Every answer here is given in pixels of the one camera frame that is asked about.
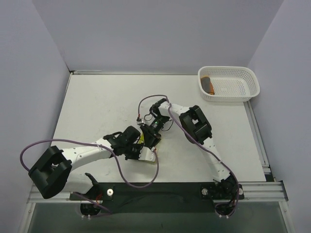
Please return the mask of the yellow green towel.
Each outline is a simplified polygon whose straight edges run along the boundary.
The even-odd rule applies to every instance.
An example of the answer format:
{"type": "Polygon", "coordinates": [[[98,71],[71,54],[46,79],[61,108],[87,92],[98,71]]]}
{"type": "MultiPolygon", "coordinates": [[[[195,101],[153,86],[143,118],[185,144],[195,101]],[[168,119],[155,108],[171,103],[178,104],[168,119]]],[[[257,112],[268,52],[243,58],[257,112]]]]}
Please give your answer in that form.
{"type": "MultiPolygon", "coordinates": [[[[142,145],[142,147],[145,147],[145,145],[144,145],[144,137],[143,137],[143,134],[140,135],[140,138],[139,138],[139,140],[138,140],[138,143],[139,143],[140,145],[142,145]]],[[[153,151],[153,152],[155,153],[155,151],[156,151],[155,146],[153,146],[153,147],[151,148],[151,151],[153,151]]]]}

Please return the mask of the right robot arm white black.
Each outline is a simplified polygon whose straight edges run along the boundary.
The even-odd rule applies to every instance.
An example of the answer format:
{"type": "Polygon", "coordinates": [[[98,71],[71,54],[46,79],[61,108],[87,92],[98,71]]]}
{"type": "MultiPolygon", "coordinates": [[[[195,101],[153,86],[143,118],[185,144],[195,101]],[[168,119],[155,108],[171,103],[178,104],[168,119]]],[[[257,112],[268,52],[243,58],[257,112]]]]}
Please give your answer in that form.
{"type": "Polygon", "coordinates": [[[238,179],[222,161],[213,141],[211,124],[199,106],[181,106],[162,98],[150,107],[149,114],[154,118],[150,124],[143,122],[140,114],[137,117],[137,124],[142,130],[146,146],[154,147],[161,139],[159,131],[167,122],[174,122],[188,141],[195,144],[203,154],[216,186],[216,195],[226,199],[232,193],[239,194],[238,179]]]}

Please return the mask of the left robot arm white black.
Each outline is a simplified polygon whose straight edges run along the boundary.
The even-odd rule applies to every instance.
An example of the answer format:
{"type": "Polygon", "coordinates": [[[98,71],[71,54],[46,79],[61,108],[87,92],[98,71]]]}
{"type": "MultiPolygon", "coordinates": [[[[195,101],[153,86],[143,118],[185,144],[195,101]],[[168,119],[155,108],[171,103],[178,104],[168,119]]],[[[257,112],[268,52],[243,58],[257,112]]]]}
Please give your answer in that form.
{"type": "Polygon", "coordinates": [[[144,143],[137,143],[141,133],[133,126],[124,132],[108,134],[80,147],[49,147],[31,167],[29,176],[44,199],[60,193],[71,171],[101,159],[124,155],[126,160],[153,162],[155,155],[144,143]]]}

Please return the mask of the orange grey towel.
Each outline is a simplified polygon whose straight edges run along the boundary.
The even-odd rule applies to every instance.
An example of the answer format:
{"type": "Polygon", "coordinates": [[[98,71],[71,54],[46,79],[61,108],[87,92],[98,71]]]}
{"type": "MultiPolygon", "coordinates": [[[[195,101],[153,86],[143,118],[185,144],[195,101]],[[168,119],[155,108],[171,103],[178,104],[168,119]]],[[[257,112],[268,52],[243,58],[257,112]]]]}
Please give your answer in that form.
{"type": "Polygon", "coordinates": [[[209,95],[215,95],[214,88],[209,76],[200,79],[202,89],[209,95]]]}

